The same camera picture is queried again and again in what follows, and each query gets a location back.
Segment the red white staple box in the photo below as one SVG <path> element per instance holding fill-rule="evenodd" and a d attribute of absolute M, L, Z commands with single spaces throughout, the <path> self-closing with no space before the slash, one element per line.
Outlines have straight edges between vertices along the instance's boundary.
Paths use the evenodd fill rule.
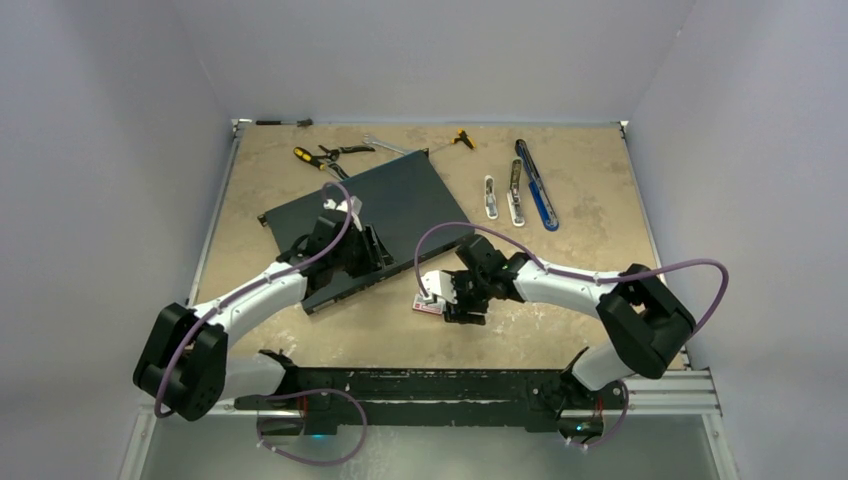
<path fill-rule="evenodd" d="M 418 313 L 442 316 L 445 311 L 445 302 L 438 297 L 424 297 L 416 294 L 412 302 L 412 310 Z"/>

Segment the blue stapler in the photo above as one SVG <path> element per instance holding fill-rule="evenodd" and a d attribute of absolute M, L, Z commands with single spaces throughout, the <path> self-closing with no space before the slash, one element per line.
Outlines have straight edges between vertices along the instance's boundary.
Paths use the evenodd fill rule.
<path fill-rule="evenodd" d="M 529 147 L 524 139 L 517 139 L 515 151 L 522 160 L 525 172 L 528 176 L 530 193 L 539 212 L 543 226 L 548 231 L 557 231 L 559 220 L 553 205 L 547 195 L 539 170 L 532 158 Z"/>

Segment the dark flat network switch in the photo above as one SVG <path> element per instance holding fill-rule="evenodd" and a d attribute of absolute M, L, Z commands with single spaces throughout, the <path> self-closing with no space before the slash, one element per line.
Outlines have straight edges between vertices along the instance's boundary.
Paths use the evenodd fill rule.
<path fill-rule="evenodd" d="M 376 228 L 394 263 L 358 279 L 335 274 L 327 287 L 303 301 L 302 307 L 309 315 L 412 268 L 420 237 L 436 225 L 455 224 L 425 239 L 419 251 L 420 262 L 455 248 L 474 234 L 467 215 L 423 152 L 356 174 L 344 180 L 343 185 L 362 201 L 360 219 Z"/>

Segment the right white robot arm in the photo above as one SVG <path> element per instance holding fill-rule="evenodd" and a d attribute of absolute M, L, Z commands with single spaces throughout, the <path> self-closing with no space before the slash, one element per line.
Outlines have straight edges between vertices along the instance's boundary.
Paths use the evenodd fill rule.
<path fill-rule="evenodd" d="M 696 321 L 648 268 L 623 272 L 566 268 L 519 251 L 505 256 L 481 235 L 461 243 L 460 270 L 421 277 L 427 303 L 442 302 L 446 321 L 482 325 L 492 300 L 546 304 L 600 321 L 604 343 L 577 355 L 561 381 L 564 399 L 584 407 L 603 387 L 633 374 L 661 378 Z"/>

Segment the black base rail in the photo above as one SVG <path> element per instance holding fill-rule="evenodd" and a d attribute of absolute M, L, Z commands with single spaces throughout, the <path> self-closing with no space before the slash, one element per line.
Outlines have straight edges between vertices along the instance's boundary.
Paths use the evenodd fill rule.
<path fill-rule="evenodd" d="M 521 427 L 531 433 L 601 430 L 598 409 L 625 404 L 620 385 L 583 389 L 557 369 L 379 369 L 295 367 L 277 390 L 235 400 L 238 410 L 300 409 L 308 435 L 342 425 Z"/>

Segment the black tool at wall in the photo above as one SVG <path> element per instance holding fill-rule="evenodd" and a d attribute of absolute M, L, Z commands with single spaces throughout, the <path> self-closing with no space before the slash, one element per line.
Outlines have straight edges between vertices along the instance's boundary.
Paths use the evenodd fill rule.
<path fill-rule="evenodd" d="M 283 125 L 294 125 L 298 128 L 308 128 L 314 124 L 311 118 L 306 118 L 302 120 L 255 120 L 254 124 L 257 126 L 283 126 Z"/>

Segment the silver wrench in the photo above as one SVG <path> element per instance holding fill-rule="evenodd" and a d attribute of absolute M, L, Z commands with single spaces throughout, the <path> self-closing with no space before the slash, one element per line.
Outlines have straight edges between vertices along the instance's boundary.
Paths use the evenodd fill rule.
<path fill-rule="evenodd" d="M 363 142 L 367 145 L 384 148 L 386 150 L 390 150 L 392 152 L 399 153 L 401 155 L 408 155 L 410 153 L 409 149 L 406 149 L 404 147 L 400 147 L 400 146 L 382 141 L 382 140 L 378 139 L 377 137 L 375 137 L 371 134 L 365 134 L 363 136 Z"/>

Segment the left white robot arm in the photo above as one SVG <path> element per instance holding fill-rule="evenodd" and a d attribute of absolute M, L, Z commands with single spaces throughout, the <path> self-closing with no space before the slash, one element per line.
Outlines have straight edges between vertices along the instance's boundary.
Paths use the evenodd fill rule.
<path fill-rule="evenodd" d="M 328 286 L 335 273 L 356 279 L 394 259 L 370 224 L 341 211 L 322 214 L 262 273 L 221 297 L 186 307 L 172 303 L 157 315 L 132 375 L 154 399 L 161 417 L 203 417 L 218 401 L 260 395 L 272 408 L 297 399 L 298 382 L 265 354 L 231 359 L 230 348 L 264 321 Z"/>

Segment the white stapler part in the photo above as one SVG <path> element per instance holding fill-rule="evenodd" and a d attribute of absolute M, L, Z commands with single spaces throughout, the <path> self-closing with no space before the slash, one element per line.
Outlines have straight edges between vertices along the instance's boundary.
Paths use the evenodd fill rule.
<path fill-rule="evenodd" d="M 494 192 L 494 178 L 491 175 L 486 175 L 484 177 L 484 207 L 489 219 L 497 219 L 499 217 L 496 195 Z"/>

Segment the small yellow black screwdriver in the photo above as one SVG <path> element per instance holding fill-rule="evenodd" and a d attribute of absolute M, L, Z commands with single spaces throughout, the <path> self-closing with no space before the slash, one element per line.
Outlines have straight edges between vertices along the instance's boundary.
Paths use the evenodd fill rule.
<path fill-rule="evenodd" d="M 428 153 L 434 154 L 436 152 L 439 152 L 441 150 L 444 150 L 444 149 L 446 149 L 450 146 L 457 145 L 457 144 L 462 144 L 470 150 L 476 149 L 476 144 L 475 144 L 474 140 L 470 137 L 468 132 L 465 129 L 458 129 L 457 134 L 451 140 L 449 140 L 447 143 L 439 145 L 435 148 L 429 149 Z"/>

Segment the black handled cutters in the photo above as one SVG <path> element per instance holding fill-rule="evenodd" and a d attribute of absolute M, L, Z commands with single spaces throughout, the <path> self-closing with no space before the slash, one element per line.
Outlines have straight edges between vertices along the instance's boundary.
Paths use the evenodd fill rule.
<path fill-rule="evenodd" d="M 327 163 L 337 162 L 339 157 L 343 154 L 375 152 L 374 147 L 365 144 L 342 146 L 333 149 L 328 149 L 323 145 L 320 145 L 319 148 L 323 151 L 323 154 L 319 155 L 318 159 Z"/>

